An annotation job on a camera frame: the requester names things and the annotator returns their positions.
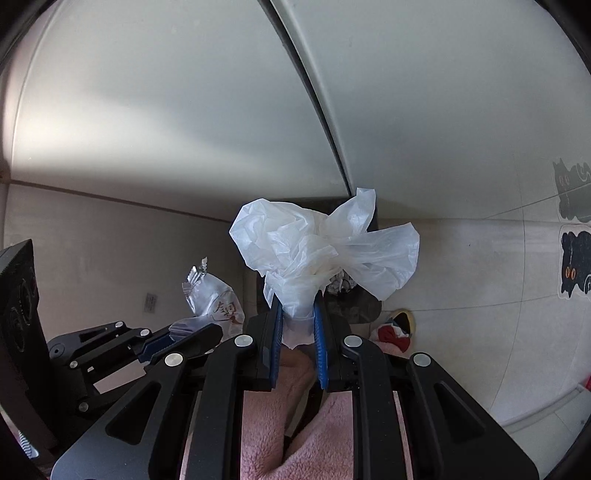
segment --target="white wall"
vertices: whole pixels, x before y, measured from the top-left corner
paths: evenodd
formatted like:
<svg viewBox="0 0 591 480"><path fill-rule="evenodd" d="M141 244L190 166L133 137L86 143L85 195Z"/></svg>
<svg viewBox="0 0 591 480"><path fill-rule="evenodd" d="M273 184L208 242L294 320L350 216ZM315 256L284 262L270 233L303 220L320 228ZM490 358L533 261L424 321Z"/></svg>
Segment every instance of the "white wall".
<svg viewBox="0 0 591 480"><path fill-rule="evenodd" d="M191 315L181 282L192 265L242 300L244 263L230 225L67 193L11 185L5 244L33 239L46 338L102 323L159 329ZM146 293L158 296L144 313Z"/></svg>
<svg viewBox="0 0 591 480"><path fill-rule="evenodd" d="M259 197L346 195L255 1L64 0L9 86L16 180L226 220Z"/></svg>
<svg viewBox="0 0 591 480"><path fill-rule="evenodd" d="M591 393L577 385L552 405L503 425L545 478L562 460L591 414Z"/></svg>
<svg viewBox="0 0 591 480"><path fill-rule="evenodd" d="M8 198L8 185L0 183L0 248L4 248L4 217L6 214L6 200Z"/></svg>
<svg viewBox="0 0 591 480"><path fill-rule="evenodd" d="M587 160L591 76L533 0L273 0L382 218L485 218Z"/></svg>

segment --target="black metal bracket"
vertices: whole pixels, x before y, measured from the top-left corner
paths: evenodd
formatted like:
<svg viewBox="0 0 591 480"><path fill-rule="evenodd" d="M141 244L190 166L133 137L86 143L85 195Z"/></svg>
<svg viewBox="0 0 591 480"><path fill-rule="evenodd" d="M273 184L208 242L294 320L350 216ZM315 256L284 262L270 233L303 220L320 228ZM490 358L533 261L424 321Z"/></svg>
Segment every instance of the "black metal bracket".
<svg viewBox="0 0 591 480"><path fill-rule="evenodd" d="M329 317L320 293L314 311L327 390L353 395L355 480L407 477L394 391L415 479L538 478L532 461L433 358L383 354L352 336L343 318ZM213 353L206 352L221 338L215 325L153 354L144 377L102 395L89 395L89 381L136 358L157 338L108 324L52 340L53 349L64 345L54 360L56 377L69 385L68 408L75 410L80 395L87 395L87 410L74 415L87 423L73 430L82 430L81 436L52 478L164 480L178 478L181 470L187 479L239 478L243 392L274 387L281 325L281 304L274 299L268 312L249 320L245 335Z"/></svg>

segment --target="ceiling seam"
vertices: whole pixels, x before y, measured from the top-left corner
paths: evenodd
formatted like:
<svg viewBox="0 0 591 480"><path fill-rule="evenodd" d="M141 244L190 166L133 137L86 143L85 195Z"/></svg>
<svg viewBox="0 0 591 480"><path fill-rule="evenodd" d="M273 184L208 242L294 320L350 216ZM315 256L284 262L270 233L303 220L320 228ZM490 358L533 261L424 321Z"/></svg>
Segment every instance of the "ceiling seam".
<svg viewBox="0 0 591 480"><path fill-rule="evenodd" d="M88 192L81 192L80 190L70 190L70 189L64 189L61 187L54 187L51 185L43 185L40 183L32 183L29 181L22 181L22 180L9 180L8 185L19 185L22 187L30 187L33 189L40 189L40 190L49 190L51 192L59 192L59 193L69 193L70 195L77 195L80 197L86 197L86 198L91 198L91 199L97 199L97 200L105 200L107 202L115 202L115 203L122 203L124 205L131 205L131 206L135 206L135 207L143 207L143 208L148 208L151 210L159 210L160 212L167 212L167 213L176 213L178 215L185 215L185 216L189 216L189 217L193 217L193 218L200 218L203 220L211 220L212 222L221 222L221 223L227 223L227 224L231 224L233 223L233 220L224 220L222 218L216 218L216 217L210 217L207 215L200 215L198 213L191 213L191 212L184 212L182 210L175 210L173 208L167 208L167 207L159 207L157 205L150 205L148 203L141 203L141 202L134 202L133 200L123 200L123 199L118 199L115 197L108 197L105 195L98 195L96 193L88 193Z"/></svg>
<svg viewBox="0 0 591 480"><path fill-rule="evenodd" d="M287 51L287 54L291 59L291 62L293 63L298 75L300 76L300 79L304 84L304 87L306 88L306 92L310 97L312 105L314 106L314 110L316 111L316 115L318 116L318 120L320 121L322 128L324 130L324 134L326 135L326 138L330 144L330 149L332 150L332 153L335 157L335 161L339 168L340 175L345 184L345 188L347 189L347 194L349 195L349 197L351 197L353 195L352 185L349 181L347 169L345 168L345 164L343 162L343 155L341 155L342 149L340 148L340 145L338 144L336 136L334 134L335 128L331 128L329 116L325 111L326 108L323 108L323 104L326 105L326 102L320 101L321 96L319 96L318 92L316 91L317 89L314 88L314 84L311 80L308 70L306 69L304 62L302 61L300 52L298 52L294 39L291 36L292 33L290 33L289 30L287 30L287 27L281 19L273 2L271 0L258 0L258 2L265 14L267 15L267 18L275 28L275 32L279 36L281 43L283 43L283 46Z"/></svg>
<svg viewBox="0 0 591 480"><path fill-rule="evenodd" d="M55 7L54 11L51 12L50 17L47 19L47 23L43 26L43 30L41 31L39 38L37 38L37 42L35 43L35 47L33 48L33 54L31 55L31 59L29 60L29 65L27 65L27 71L25 72L25 76L22 80L21 89L18 92L17 111L14 116L14 126L12 129L12 141L11 141L11 146L10 146L10 160L9 160L10 164L9 164L9 166L10 166L11 172L12 172L12 167L14 165L14 149L15 149L15 146L17 143L17 127L18 127L18 121L21 116L22 97L24 95L25 88L27 87L27 83L29 81L31 69L33 67L33 64L35 63L35 60L37 59L37 54L39 52L39 46L41 45L41 42L45 38L47 31L53 25L54 20L57 17L57 13L59 11L61 11L61 9L65 3L66 3L66 0L63 0L59 5L57 5Z"/></svg>

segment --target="pink fleece blanket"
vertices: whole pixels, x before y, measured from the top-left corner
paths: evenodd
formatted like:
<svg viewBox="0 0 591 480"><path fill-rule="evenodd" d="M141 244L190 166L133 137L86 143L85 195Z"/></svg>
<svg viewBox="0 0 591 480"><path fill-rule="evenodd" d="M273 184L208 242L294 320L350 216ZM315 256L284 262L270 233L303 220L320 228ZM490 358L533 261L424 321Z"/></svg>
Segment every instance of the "pink fleece blanket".
<svg viewBox="0 0 591 480"><path fill-rule="evenodd" d="M388 343L377 342L402 356ZM245 392L241 478L244 480L352 480L353 407L350 392L332 393L283 455L285 430L316 372L311 360L283 348L277 388Z"/></svg>

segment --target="white ceiling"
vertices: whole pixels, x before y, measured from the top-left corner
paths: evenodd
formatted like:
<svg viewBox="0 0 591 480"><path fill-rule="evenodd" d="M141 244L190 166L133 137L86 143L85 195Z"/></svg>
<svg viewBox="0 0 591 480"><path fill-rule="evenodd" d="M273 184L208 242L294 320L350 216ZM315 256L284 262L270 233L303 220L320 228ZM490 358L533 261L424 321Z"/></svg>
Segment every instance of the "white ceiling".
<svg viewBox="0 0 591 480"><path fill-rule="evenodd" d="M380 217L485 218L587 160L591 77L534 1L273 2ZM256 0L64 0L37 28L5 103L14 179L225 219L346 194Z"/></svg>
<svg viewBox="0 0 591 480"><path fill-rule="evenodd" d="M533 0L272 1L380 217L484 218L588 161L591 76Z"/></svg>
<svg viewBox="0 0 591 480"><path fill-rule="evenodd" d="M256 1L64 0L49 17L13 65L13 179L224 219L346 195Z"/></svg>

